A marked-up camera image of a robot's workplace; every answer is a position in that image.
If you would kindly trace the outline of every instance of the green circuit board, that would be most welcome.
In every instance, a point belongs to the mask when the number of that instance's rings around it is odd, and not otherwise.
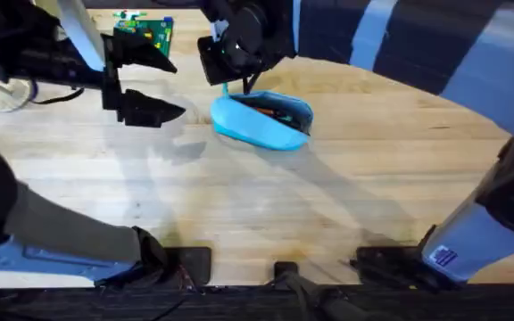
[[[170,58],[171,31],[174,28],[174,20],[165,17],[163,20],[143,21],[118,21],[116,29],[138,33],[152,41],[152,45],[158,48],[166,57]]]

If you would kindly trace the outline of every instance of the wire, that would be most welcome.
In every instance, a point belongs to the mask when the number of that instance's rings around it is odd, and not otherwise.
[[[35,79],[31,80],[31,85],[32,85],[33,89],[32,89],[32,94],[31,94],[31,97],[29,98],[29,100],[32,103],[36,103],[36,104],[40,104],[40,105],[51,104],[51,103],[68,102],[69,100],[73,100],[73,99],[79,97],[80,95],[82,95],[85,92],[85,88],[79,88],[76,92],[74,92],[72,94],[68,94],[68,95],[65,95],[65,96],[62,96],[62,97],[56,97],[56,98],[51,98],[51,99],[46,99],[44,101],[36,102],[36,101],[34,101],[34,99],[35,99],[35,97],[37,97],[37,95],[39,93],[39,86],[37,84],[37,81],[35,81]]]

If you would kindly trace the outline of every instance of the label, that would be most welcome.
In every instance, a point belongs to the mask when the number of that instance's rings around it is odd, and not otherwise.
[[[440,245],[429,255],[429,259],[440,267],[445,267],[457,258],[457,253]]]

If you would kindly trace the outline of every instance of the wooden tabletop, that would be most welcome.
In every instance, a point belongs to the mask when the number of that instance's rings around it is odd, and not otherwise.
[[[111,10],[91,10],[112,29]],[[0,113],[0,152],[16,176],[61,205],[141,226],[163,245],[207,245],[211,284],[263,284],[276,260],[320,283],[358,283],[345,262],[360,245],[416,244],[477,185],[507,135],[472,111],[354,67],[286,59],[256,89],[306,100],[310,142],[272,152],[218,136],[203,75],[198,11],[147,11],[176,21],[172,75],[124,67],[122,84],[187,108],[162,129],[127,128],[98,91]],[[40,99],[69,93],[41,86]],[[241,90],[238,83],[232,91]],[[514,257],[474,282],[514,282]],[[89,286],[77,277],[0,275],[0,286]]]

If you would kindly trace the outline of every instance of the blue pencil case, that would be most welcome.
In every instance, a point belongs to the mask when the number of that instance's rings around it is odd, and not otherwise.
[[[301,147],[309,139],[312,119],[305,101],[269,91],[225,95],[211,105],[216,132],[272,150]]]

